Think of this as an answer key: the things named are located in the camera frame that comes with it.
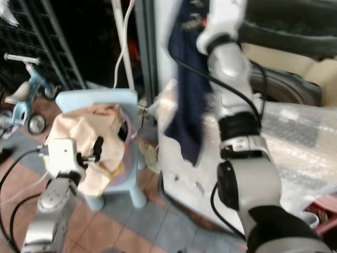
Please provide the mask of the navy blue garment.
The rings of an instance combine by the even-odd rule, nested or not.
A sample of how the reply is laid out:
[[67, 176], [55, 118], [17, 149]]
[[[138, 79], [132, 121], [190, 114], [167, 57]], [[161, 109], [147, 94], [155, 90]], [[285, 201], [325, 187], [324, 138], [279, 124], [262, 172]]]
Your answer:
[[[197, 50], [196, 39], [203, 31], [209, 12], [209, 0], [180, 0], [175, 22], [167, 43], [171, 58], [207, 73], [207, 56]], [[164, 131], [181, 147], [183, 159], [197, 166], [204, 144], [204, 115], [209, 111], [207, 95], [213, 89], [209, 80], [195, 72], [176, 68], [176, 111]]]

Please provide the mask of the white washing machine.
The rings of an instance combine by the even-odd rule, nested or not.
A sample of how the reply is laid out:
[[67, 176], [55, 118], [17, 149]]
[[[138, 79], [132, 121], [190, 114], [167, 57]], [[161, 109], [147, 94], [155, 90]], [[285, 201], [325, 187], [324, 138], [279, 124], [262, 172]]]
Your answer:
[[298, 215], [337, 196], [337, 104], [297, 67], [337, 57], [337, 0], [158, 0], [153, 103], [164, 190], [244, 232], [237, 205]]

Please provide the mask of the beige cloth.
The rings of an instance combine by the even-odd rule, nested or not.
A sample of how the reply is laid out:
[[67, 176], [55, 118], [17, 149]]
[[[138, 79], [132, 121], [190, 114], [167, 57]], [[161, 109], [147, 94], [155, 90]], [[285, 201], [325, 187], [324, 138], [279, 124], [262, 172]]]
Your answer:
[[114, 178], [124, 174], [125, 144], [118, 132], [123, 117], [118, 104], [93, 103], [88, 108], [77, 109], [56, 116], [46, 144], [57, 138], [72, 138], [82, 155], [91, 155], [98, 137], [103, 137], [101, 158], [89, 164], [86, 176], [78, 190], [86, 196], [100, 196]]

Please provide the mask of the light blue plastic chair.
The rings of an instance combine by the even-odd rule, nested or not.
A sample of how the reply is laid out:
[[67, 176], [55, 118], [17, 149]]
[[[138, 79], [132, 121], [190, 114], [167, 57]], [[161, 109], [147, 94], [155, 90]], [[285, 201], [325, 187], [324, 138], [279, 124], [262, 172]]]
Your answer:
[[125, 138], [128, 147], [125, 148], [124, 169], [125, 173], [120, 179], [113, 179], [98, 196], [85, 194], [89, 207], [98, 211], [104, 206], [104, 196], [107, 194], [127, 193], [135, 209], [141, 209], [147, 203], [147, 197], [143, 193], [137, 176], [145, 168], [145, 159], [138, 148], [136, 135], [141, 128], [141, 118], [137, 108], [138, 95], [133, 89], [88, 89], [80, 91], [65, 91], [57, 95], [56, 103], [63, 113], [74, 111], [75, 109], [86, 108], [93, 103], [111, 103], [121, 106], [122, 116], [125, 117], [130, 126], [127, 131], [130, 134]]

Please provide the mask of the crumpled pale rag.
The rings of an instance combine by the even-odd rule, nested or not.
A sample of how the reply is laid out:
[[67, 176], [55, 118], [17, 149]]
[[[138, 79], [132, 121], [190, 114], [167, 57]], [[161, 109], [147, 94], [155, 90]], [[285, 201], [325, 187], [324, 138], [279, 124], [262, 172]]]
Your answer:
[[158, 161], [158, 145], [145, 140], [138, 140], [138, 148], [144, 157], [145, 166], [153, 173], [161, 173]]

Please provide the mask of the blue child tricycle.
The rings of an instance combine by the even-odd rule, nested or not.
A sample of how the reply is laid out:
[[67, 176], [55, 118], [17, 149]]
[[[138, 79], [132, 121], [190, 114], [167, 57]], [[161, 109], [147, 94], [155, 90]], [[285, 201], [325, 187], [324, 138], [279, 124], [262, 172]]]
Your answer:
[[42, 89], [44, 98], [53, 100], [57, 96], [57, 89], [48, 83], [36, 66], [41, 64], [39, 58], [24, 57], [5, 53], [5, 60], [22, 61], [29, 75], [29, 79], [22, 83], [14, 94], [5, 97], [5, 103], [13, 104], [12, 112], [5, 110], [0, 115], [0, 127], [3, 130], [12, 129], [14, 126], [23, 125], [31, 135], [39, 135], [46, 130], [47, 120], [40, 113], [32, 112], [32, 101], [39, 89]]

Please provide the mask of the black metal grille rack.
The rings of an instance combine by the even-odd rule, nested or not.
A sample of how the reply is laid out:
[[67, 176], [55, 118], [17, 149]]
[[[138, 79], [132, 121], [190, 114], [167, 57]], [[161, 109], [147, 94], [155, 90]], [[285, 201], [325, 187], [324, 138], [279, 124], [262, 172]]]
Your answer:
[[3, 0], [17, 25], [0, 24], [2, 53], [38, 58], [41, 75], [63, 89], [87, 89], [49, 0]]

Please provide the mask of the red plastic bucket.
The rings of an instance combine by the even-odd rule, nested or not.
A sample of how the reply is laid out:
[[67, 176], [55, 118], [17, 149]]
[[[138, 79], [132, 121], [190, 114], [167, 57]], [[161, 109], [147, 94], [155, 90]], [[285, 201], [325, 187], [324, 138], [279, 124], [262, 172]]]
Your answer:
[[337, 192], [318, 197], [304, 211], [317, 215], [319, 222], [314, 230], [318, 235], [337, 229]]

